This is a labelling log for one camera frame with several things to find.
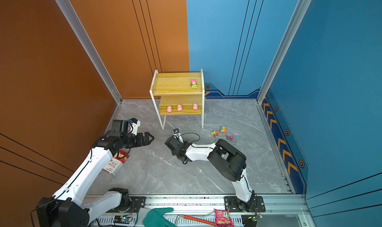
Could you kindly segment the green truck pink tank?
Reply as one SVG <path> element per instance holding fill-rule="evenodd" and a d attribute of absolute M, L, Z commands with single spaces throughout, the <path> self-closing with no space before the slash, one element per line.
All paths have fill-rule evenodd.
<path fill-rule="evenodd" d="M 191 88 L 192 89 L 196 89 L 198 86 L 197 86 L 197 82 L 196 82 L 196 80 L 195 79 L 192 79 L 191 80 Z"/>

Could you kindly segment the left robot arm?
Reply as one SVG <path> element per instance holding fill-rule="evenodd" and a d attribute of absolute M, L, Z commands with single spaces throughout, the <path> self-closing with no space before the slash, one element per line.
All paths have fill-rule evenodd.
<path fill-rule="evenodd" d="M 102 196 L 85 203 L 84 198 L 103 170 L 123 148 L 150 145 L 154 136 L 140 133 L 140 121 L 113 120 L 111 129 L 99 137 L 83 163 L 52 197 L 42 198 L 35 208 L 41 227 L 87 227 L 109 210 L 128 211 L 132 201 L 128 189 L 111 188 Z"/>

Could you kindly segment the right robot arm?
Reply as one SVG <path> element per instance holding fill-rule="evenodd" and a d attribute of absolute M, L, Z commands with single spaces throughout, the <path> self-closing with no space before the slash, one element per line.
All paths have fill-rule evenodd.
<path fill-rule="evenodd" d="M 181 142 L 177 136 L 165 141 L 183 164 L 192 161 L 209 161 L 217 171 L 232 182 L 240 210 L 250 212 L 255 207 L 256 194 L 250 186 L 246 172 L 246 156 L 224 139 L 209 145 Z"/>

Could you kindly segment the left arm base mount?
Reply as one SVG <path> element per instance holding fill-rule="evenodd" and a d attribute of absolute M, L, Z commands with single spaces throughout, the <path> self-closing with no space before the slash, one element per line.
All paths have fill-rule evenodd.
<path fill-rule="evenodd" d="M 129 200 L 129 205 L 118 206 L 116 208 L 110 209 L 107 211 L 107 213 L 137 213 L 141 208 L 145 207 L 145 196 L 133 196 L 129 197 Z"/>

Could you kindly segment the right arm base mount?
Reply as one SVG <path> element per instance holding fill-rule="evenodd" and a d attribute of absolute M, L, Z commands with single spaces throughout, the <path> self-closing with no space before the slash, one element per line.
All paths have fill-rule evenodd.
<path fill-rule="evenodd" d="M 263 197 L 254 196 L 251 197 L 248 202 L 239 200 L 236 196 L 225 196 L 224 207 L 231 213 L 247 212 L 247 213 L 264 213 L 266 212 L 265 203 Z"/>

